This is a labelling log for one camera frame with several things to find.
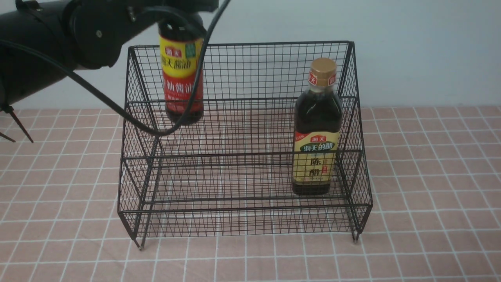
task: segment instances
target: gold bottle cap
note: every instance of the gold bottle cap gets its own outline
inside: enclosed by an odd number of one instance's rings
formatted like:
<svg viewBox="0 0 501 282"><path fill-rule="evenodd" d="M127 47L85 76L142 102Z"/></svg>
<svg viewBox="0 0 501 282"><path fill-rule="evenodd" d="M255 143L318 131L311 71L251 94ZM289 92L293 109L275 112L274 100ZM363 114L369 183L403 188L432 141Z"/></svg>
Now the gold bottle cap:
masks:
<svg viewBox="0 0 501 282"><path fill-rule="evenodd" d="M308 81L315 86L326 87L336 83L336 62L329 58L314 60L310 68Z"/></svg>

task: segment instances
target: metal wire mesh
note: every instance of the metal wire mesh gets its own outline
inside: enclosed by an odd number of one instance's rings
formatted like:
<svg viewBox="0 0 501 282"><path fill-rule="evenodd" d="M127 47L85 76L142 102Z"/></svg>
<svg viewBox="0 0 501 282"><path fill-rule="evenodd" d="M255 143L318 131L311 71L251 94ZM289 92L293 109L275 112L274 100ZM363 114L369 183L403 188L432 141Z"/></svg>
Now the metal wire mesh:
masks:
<svg viewBox="0 0 501 282"><path fill-rule="evenodd" d="M319 57L340 66L344 119L328 194L292 191L294 104ZM166 129L157 46L129 50L125 107ZM137 237L363 231L372 208L352 42L211 45L204 116L167 137L124 122L119 216Z"/></svg>

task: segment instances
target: black robotic arm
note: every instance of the black robotic arm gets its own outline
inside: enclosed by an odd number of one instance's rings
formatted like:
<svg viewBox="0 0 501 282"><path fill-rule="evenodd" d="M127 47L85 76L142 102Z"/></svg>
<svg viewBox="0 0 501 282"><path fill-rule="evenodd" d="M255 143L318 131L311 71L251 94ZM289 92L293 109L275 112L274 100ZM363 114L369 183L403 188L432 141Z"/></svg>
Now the black robotic arm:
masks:
<svg viewBox="0 0 501 282"><path fill-rule="evenodd" d="M76 80L78 75L69 71L112 67L123 44L159 21L174 20L201 37L210 36L224 9L219 9L208 31L194 17L218 6L218 0L16 0L16 11L0 15L0 111L15 118L12 104L66 76Z"/></svg>

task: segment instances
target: soy sauce bottle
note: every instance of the soy sauce bottle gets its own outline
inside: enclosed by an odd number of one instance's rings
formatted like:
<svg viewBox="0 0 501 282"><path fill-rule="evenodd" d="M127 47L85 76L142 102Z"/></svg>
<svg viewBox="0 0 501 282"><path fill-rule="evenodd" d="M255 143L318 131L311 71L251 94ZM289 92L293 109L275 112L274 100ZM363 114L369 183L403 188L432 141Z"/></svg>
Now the soy sauce bottle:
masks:
<svg viewBox="0 0 501 282"><path fill-rule="evenodd" d="M296 101L293 192L322 195L329 192L343 120L341 100L334 92L336 62L312 62L309 89Z"/></svg>
<svg viewBox="0 0 501 282"><path fill-rule="evenodd" d="M199 14L191 15L203 24ZM172 20L158 23L160 55L164 79L165 110L172 122L177 122L186 110L195 81L203 38L198 38L183 25ZM193 124L203 116L203 74L195 95L195 102L182 125Z"/></svg>

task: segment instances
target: red label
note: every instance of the red label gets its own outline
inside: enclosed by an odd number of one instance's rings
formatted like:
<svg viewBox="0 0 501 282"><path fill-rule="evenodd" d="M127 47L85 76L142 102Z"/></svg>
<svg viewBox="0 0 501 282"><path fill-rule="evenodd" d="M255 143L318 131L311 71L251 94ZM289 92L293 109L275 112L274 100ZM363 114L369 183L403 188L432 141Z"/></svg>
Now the red label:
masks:
<svg viewBox="0 0 501 282"><path fill-rule="evenodd" d="M164 93L165 100L167 101L167 108L178 112L183 113L186 109L186 105L188 104L189 97L191 95L191 91L193 89L193 82L195 81L196 73L186 77L186 78L175 78L167 76L163 73L164 79ZM195 95L195 103L191 107L190 112L199 111L203 108L202 100L203 99L203 72L200 75L200 81L198 82L198 88L196 90Z"/></svg>
<svg viewBox="0 0 501 282"><path fill-rule="evenodd" d="M294 139L296 141L299 141L299 140L302 140L304 139L306 136L308 136L308 134L302 134L302 133L299 133L299 132L294 132Z"/></svg>
<svg viewBox="0 0 501 282"><path fill-rule="evenodd" d="M174 47L165 47L165 53L167 56L170 57L175 57L175 58L182 58L183 57L183 52L177 48Z"/></svg>
<svg viewBox="0 0 501 282"><path fill-rule="evenodd" d="M310 72L310 77L308 78L308 81L313 85L317 85L317 76L314 75L312 72Z"/></svg>
<svg viewBox="0 0 501 282"><path fill-rule="evenodd" d="M336 74L329 78L329 85L333 85L334 83L336 83Z"/></svg>
<svg viewBox="0 0 501 282"><path fill-rule="evenodd" d="M321 142L325 142L326 140L327 140L326 136L315 135L315 136L311 137L310 142L312 142L312 143L321 143Z"/></svg>

